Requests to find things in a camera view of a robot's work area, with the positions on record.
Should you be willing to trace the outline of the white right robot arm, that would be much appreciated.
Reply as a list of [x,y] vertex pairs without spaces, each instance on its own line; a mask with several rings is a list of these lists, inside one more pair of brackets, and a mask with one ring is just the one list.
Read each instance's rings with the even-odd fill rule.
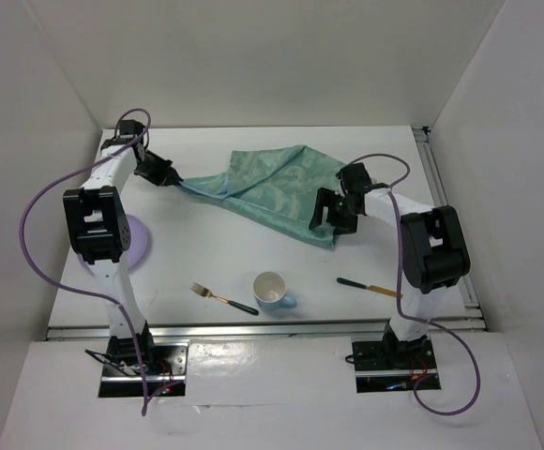
[[339,234],[355,233],[362,217],[377,218],[397,233],[398,299],[387,326],[392,338],[383,342],[381,355],[400,368],[412,359],[412,343],[427,335],[440,304],[469,272],[467,247],[453,207],[415,202],[385,184],[342,194],[319,188],[310,228],[327,222]]

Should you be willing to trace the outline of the teal green cloth napkin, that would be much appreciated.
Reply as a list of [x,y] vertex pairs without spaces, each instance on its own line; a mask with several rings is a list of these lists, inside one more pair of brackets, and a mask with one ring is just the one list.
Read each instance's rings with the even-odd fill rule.
[[276,232],[318,248],[331,249],[337,237],[330,225],[310,230],[319,188],[336,191],[344,166],[306,145],[233,151],[225,172],[187,178],[185,192]]

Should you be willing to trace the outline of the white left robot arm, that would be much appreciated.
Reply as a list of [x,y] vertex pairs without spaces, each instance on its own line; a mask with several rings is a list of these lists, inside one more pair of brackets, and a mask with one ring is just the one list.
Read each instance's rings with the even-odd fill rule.
[[169,159],[145,149],[138,136],[107,140],[89,178],[63,195],[70,244],[88,265],[105,300],[113,351],[137,374],[157,363],[148,324],[131,286],[127,252],[131,230],[120,193],[131,175],[157,187],[178,186],[182,178]]

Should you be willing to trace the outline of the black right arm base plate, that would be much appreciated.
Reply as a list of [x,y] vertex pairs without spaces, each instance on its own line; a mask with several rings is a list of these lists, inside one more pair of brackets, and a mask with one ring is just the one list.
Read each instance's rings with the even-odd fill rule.
[[354,367],[358,394],[412,391],[442,388],[431,342],[419,350],[393,361],[380,341],[354,341],[352,352],[344,357]]

